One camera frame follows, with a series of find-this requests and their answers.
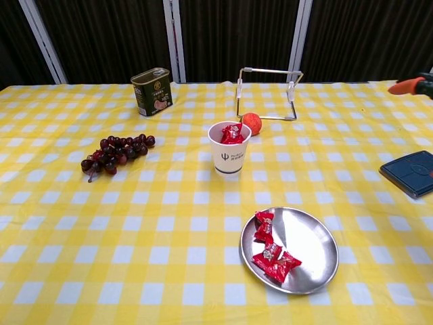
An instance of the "paper cup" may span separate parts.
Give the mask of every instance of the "paper cup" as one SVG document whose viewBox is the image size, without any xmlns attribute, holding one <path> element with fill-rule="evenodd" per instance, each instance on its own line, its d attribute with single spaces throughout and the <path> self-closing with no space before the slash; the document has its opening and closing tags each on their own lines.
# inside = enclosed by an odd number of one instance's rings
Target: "paper cup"
<svg viewBox="0 0 433 325">
<path fill-rule="evenodd" d="M 219 122 L 211 126 L 208 131 L 215 170 L 223 176 L 237 175 L 244 164 L 246 146 L 251 137 L 251 129 L 249 127 L 245 124 L 242 125 L 241 134 L 245 140 L 241 144 L 220 144 L 223 138 L 222 130 L 227 125 L 238 123 L 231 121 Z"/>
</svg>

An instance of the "orange ball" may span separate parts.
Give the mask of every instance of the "orange ball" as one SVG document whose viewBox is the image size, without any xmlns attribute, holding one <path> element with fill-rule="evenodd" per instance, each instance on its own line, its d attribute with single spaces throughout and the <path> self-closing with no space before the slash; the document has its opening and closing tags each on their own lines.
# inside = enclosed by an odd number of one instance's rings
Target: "orange ball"
<svg viewBox="0 0 433 325">
<path fill-rule="evenodd" d="M 256 113 L 246 113 L 242 116 L 241 122 L 251 129 L 251 135 L 257 135 L 262 128 L 262 120 Z"/>
</svg>

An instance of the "stainless steel plate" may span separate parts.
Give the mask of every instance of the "stainless steel plate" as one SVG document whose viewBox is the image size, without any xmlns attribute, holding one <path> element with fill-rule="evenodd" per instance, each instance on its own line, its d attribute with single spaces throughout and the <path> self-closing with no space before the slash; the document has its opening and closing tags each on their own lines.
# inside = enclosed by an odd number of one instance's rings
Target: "stainless steel plate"
<svg viewBox="0 0 433 325">
<path fill-rule="evenodd" d="M 265 284 L 285 293 L 305 295 L 325 286 L 337 272 L 338 249 L 334 237 L 316 218 L 291 208 L 275 207 L 265 212 L 274 214 L 272 235 L 302 265 L 293 269 L 282 284 L 268 278 L 251 262 L 252 256 L 263 252 L 265 244 L 254 241 L 256 220 L 247 222 L 241 235 L 241 253 L 246 265 Z"/>
</svg>

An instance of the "can label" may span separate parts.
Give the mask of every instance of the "can label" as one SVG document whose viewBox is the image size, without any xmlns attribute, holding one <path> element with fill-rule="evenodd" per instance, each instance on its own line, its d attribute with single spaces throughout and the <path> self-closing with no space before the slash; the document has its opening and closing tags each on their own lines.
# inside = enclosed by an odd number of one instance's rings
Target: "can label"
<svg viewBox="0 0 433 325">
<path fill-rule="evenodd" d="M 173 104 L 168 76 L 147 85 L 134 85 L 134 92 L 138 111 L 144 116 L 155 115 Z"/>
</svg>

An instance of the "can lid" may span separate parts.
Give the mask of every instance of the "can lid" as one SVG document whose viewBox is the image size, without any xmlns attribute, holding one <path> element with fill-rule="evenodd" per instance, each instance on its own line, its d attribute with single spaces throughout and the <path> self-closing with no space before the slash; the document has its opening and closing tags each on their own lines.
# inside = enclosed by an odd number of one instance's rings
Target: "can lid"
<svg viewBox="0 0 433 325">
<path fill-rule="evenodd" d="M 146 85 L 152 81 L 158 80 L 159 78 L 168 76 L 170 71 L 164 68 L 153 68 L 137 76 L 131 78 L 131 82 L 136 85 Z"/>
</svg>

